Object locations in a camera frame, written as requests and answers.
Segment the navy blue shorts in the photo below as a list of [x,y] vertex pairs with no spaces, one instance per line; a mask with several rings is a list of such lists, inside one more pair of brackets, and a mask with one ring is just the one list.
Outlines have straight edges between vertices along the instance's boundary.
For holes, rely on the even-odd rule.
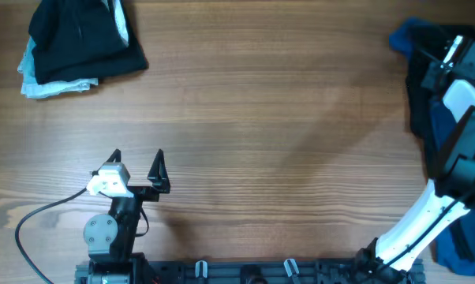
[[[443,103],[432,103],[430,116],[435,145],[440,148],[456,126]],[[435,239],[436,261],[463,275],[475,275],[475,208],[444,229]]]

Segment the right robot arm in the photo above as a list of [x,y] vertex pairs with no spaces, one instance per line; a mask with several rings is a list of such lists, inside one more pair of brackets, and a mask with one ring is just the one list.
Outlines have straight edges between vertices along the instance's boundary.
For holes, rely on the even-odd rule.
[[475,85],[468,95],[452,84],[443,97],[457,122],[417,202],[387,233],[355,258],[352,283],[400,283],[445,228],[475,209]]

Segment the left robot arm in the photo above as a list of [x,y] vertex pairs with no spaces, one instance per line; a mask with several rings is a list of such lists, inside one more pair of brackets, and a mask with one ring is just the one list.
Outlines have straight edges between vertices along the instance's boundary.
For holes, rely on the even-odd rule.
[[164,153],[159,149],[147,176],[150,185],[130,185],[130,174],[121,162],[121,151],[96,171],[87,185],[93,196],[111,199],[106,214],[95,215],[84,226],[83,237],[88,246],[88,265],[75,271],[76,284],[159,283],[159,275],[142,252],[134,253],[134,241],[140,219],[144,219],[143,203],[157,202],[159,196],[170,192]]

